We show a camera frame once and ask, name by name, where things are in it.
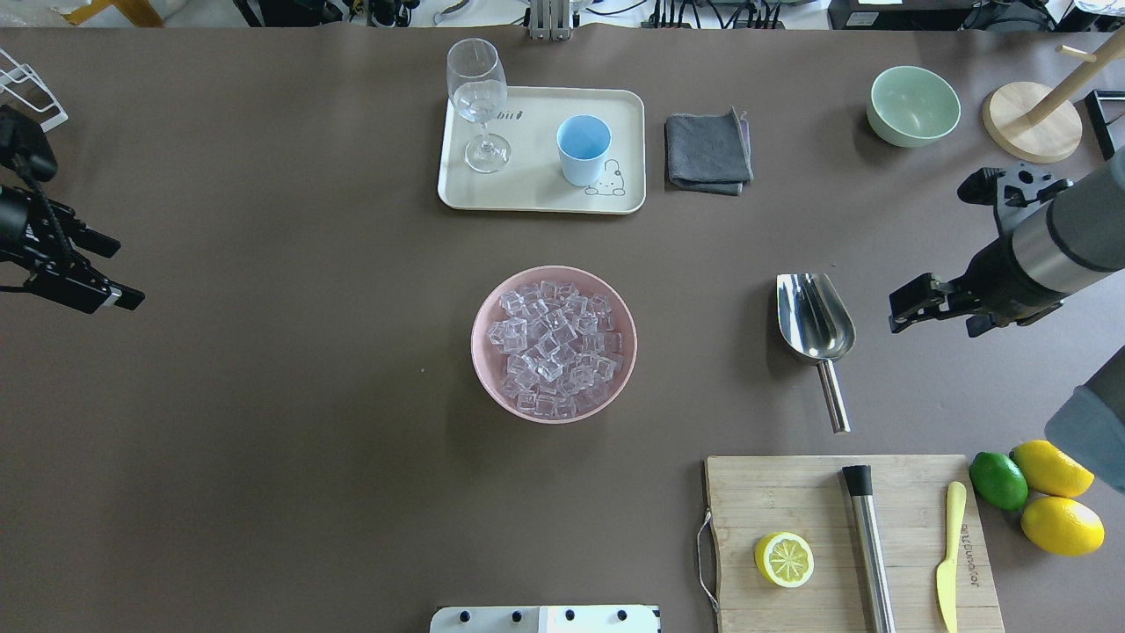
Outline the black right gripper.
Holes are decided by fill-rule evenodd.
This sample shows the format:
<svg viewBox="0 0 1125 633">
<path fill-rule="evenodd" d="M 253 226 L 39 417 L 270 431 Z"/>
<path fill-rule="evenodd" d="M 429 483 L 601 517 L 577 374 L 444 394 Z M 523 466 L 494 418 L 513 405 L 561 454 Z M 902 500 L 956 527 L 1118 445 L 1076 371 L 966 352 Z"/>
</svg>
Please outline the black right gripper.
<svg viewBox="0 0 1125 633">
<path fill-rule="evenodd" d="M 956 317 L 976 319 L 987 309 L 968 289 L 961 288 L 960 278 L 945 283 L 939 277 L 922 273 L 889 293 L 889 331 L 900 333 L 919 322 L 948 320 Z"/>
</svg>

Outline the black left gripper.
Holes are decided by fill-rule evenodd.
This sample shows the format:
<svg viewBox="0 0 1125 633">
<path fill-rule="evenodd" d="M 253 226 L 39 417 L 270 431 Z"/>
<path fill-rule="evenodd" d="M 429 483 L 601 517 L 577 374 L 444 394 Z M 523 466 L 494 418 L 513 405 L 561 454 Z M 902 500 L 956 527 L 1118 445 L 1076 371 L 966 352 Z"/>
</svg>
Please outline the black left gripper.
<svg viewBox="0 0 1125 633">
<path fill-rule="evenodd" d="M 92 314 L 101 306 L 136 309 L 146 295 L 119 284 L 97 270 L 88 250 L 100 257 L 112 257 L 120 241 L 90 229 L 76 219 L 68 205 L 50 200 L 58 221 L 56 234 L 40 198 L 20 187 L 4 186 L 1 196 L 1 253 L 4 263 L 14 263 L 29 272 L 17 292 L 35 293 L 43 299 Z"/>
</svg>

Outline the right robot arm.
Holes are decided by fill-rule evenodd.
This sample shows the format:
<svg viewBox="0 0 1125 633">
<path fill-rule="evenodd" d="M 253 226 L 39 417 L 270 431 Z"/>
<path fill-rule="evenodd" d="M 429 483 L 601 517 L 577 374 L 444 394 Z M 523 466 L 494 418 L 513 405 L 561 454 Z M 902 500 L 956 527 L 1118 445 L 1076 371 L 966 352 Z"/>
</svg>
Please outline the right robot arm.
<svg viewBox="0 0 1125 633">
<path fill-rule="evenodd" d="M 1066 297 L 1124 266 L 1124 162 L 1116 153 L 1078 181 L 1020 162 L 982 168 L 957 189 L 964 204 L 992 208 L 997 239 L 950 281 L 918 275 L 889 293 L 889 328 L 968 318 L 972 338 L 1030 325 Z"/>
</svg>

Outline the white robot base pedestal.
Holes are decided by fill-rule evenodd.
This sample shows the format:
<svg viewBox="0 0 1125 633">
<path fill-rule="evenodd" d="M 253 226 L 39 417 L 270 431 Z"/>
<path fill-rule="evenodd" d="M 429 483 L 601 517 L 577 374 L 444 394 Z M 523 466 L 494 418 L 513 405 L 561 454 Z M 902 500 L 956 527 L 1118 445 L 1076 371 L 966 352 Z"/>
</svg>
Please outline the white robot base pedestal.
<svg viewBox="0 0 1125 633">
<path fill-rule="evenodd" d="M 430 632 L 660 632 L 657 606 L 642 604 L 454 606 L 431 617 Z"/>
</svg>

